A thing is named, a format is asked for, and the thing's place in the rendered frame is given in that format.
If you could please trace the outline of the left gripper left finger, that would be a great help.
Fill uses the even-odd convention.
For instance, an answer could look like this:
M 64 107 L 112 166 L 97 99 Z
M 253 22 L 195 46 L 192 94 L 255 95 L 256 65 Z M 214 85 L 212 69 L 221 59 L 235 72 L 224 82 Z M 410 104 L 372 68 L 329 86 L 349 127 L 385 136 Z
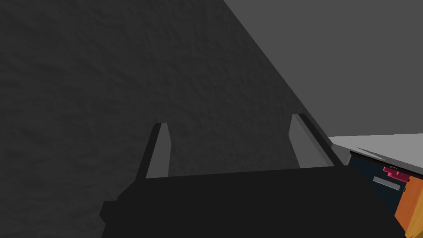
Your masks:
M 135 180 L 169 176 L 171 137 L 168 123 L 156 123 L 151 131 Z

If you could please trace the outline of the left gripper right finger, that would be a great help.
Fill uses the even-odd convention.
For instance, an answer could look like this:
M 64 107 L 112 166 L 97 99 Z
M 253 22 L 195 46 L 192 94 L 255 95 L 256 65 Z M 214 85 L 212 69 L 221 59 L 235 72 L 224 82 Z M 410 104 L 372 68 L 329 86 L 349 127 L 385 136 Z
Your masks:
M 300 168 L 344 166 L 304 113 L 292 115 L 288 136 Z

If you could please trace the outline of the orange wooden cabinet with dark front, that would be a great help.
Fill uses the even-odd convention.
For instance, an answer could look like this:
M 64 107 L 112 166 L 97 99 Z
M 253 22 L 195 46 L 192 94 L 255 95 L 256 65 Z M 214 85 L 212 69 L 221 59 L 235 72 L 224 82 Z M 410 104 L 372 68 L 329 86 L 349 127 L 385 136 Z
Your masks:
M 348 165 L 374 184 L 406 238 L 423 238 L 423 169 L 354 150 Z

